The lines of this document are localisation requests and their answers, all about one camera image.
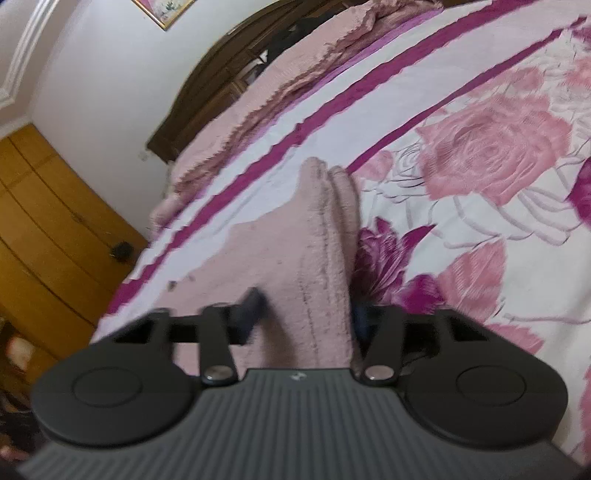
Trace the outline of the pink knitted cardigan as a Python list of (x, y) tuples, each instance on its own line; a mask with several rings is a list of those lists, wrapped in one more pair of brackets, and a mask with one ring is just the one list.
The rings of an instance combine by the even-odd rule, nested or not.
[(317, 158), (276, 209), (238, 223), (209, 223), (171, 252), (133, 300), (105, 315), (95, 342), (155, 308), (175, 316), (238, 303), (249, 289), (269, 310), (230, 351), (240, 375), (254, 368), (342, 368), (353, 357), (349, 281), (360, 229), (359, 197), (342, 167)]

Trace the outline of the dark wooden headboard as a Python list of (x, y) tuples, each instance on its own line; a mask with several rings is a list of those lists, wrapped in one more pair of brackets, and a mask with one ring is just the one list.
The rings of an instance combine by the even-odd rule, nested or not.
[(165, 163), (180, 152), (204, 125), (222, 100), (242, 95), (233, 82), (270, 44), (276, 33), (290, 28), (322, 6), (322, 1), (276, 1), (224, 34), (207, 51), (181, 86), (167, 116), (149, 138), (146, 149)]

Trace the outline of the floral purple white bedspread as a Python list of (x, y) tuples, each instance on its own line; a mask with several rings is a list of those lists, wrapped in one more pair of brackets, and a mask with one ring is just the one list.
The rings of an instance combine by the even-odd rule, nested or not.
[[(276, 209), (317, 158), (359, 197), (352, 305), (453, 309), (552, 366), (590, 460), (590, 5), (445, 9), (283, 109), (141, 254), (107, 314), (209, 223)], [(351, 320), (353, 357), (361, 353)]]

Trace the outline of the wooden wardrobe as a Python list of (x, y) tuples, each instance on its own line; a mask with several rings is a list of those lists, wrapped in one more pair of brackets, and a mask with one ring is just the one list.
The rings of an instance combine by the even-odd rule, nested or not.
[(1, 140), (1, 385), (84, 348), (146, 240), (28, 124)]

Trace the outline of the black garment at headboard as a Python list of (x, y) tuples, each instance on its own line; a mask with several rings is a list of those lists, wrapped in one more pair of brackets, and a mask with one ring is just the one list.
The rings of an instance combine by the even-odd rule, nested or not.
[(322, 17), (308, 17), (298, 20), (287, 30), (280, 31), (273, 36), (266, 50), (266, 65), (280, 56), (284, 51), (293, 47), (298, 41), (311, 34), (312, 31), (322, 25), (325, 20)]

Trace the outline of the pink folded blanket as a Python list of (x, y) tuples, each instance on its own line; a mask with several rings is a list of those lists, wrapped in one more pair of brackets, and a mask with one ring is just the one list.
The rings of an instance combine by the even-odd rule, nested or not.
[(266, 65), (266, 50), (239, 72), (242, 95), (208, 114), (176, 160), (163, 200), (152, 210), (150, 232), (157, 235), (186, 204), (207, 187), (239, 150), (283, 109), (301, 99), (339, 68), (359, 61), (397, 35), (438, 14), (437, 1), (322, 1), (308, 17), (325, 22)]

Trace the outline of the framed wedding photo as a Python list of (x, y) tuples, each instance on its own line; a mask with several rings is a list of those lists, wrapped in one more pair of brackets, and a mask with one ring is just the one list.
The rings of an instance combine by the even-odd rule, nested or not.
[(167, 31), (195, 0), (133, 0), (161, 30)]

